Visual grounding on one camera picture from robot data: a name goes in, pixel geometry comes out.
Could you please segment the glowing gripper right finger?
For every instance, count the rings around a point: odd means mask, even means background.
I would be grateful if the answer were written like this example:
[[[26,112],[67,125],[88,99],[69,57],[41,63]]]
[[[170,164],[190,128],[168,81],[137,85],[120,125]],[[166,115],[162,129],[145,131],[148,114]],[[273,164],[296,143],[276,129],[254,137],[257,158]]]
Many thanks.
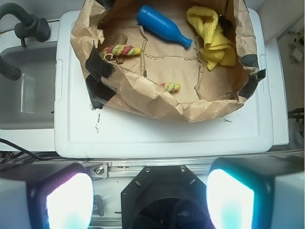
[[[206,201],[217,229],[303,229],[305,160],[219,157],[207,178]]]

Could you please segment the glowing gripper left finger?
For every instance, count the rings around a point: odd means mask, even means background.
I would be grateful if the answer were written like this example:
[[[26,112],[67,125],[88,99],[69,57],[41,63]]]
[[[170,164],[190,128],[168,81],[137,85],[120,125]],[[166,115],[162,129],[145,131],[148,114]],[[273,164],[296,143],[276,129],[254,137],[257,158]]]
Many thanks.
[[[80,163],[1,164],[2,229],[87,229],[93,183]]]

